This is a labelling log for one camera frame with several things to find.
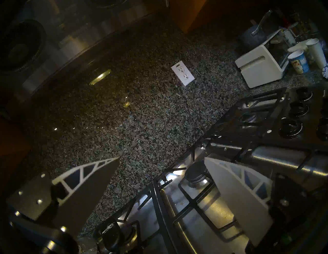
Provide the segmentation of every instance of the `label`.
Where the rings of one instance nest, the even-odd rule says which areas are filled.
[[[303,67],[302,67],[302,65],[301,65],[301,63],[300,63],[299,60],[293,60],[293,61],[291,61],[291,64],[292,64],[292,66],[294,67],[294,69],[296,70],[296,72],[298,74],[302,74],[303,73]]]

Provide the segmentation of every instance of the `white cup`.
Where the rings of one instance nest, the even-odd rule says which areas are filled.
[[[325,55],[323,54],[322,47],[320,45],[319,39],[310,39],[306,42],[307,47],[310,50],[310,53],[313,55],[314,60],[320,69],[326,66],[327,61]]]

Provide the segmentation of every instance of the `bolt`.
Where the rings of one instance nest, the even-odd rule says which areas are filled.
[[[289,206],[289,202],[286,199],[280,199],[280,204],[284,207]]]

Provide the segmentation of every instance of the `outlet socket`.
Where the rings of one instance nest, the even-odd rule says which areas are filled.
[[[192,82],[195,79],[182,61],[173,65],[171,69],[178,76],[178,78],[180,79],[180,81],[183,83],[184,86],[188,85],[190,82]]]

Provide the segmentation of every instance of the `plastic container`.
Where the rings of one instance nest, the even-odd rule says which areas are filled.
[[[298,74],[309,71],[309,65],[307,64],[303,50],[297,50],[294,53],[291,53],[288,56],[288,59]]]

